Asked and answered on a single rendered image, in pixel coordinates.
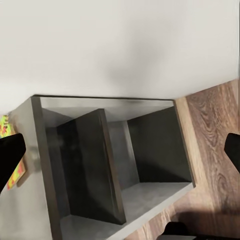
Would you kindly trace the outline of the jigsaw puzzle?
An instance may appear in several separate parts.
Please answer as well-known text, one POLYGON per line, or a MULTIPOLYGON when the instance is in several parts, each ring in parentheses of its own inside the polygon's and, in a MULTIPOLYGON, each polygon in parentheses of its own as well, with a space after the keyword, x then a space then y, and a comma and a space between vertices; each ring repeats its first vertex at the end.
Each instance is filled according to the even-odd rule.
MULTIPOLYGON (((0 121, 0 139, 12 135, 15 135, 15 131, 13 125, 8 123, 8 115, 5 114, 0 121)), ((7 182, 8 191, 14 187, 15 183, 25 173, 25 169, 24 162, 21 160, 7 182)))

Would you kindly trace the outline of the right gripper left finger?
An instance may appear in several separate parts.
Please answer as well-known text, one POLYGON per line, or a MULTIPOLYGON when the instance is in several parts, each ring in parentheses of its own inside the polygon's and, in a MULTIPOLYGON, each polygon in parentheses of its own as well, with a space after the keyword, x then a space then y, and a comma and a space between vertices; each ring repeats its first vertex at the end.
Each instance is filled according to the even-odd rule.
POLYGON ((0 138, 0 193, 26 153, 21 133, 0 138))

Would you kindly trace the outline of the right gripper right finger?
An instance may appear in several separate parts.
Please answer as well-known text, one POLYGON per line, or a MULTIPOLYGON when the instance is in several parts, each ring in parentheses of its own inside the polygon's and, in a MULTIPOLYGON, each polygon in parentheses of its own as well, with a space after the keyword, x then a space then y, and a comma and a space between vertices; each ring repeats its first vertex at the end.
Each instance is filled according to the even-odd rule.
POLYGON ((240 173, 240 135, 229 133, 227 135, 224 151, 240 173))

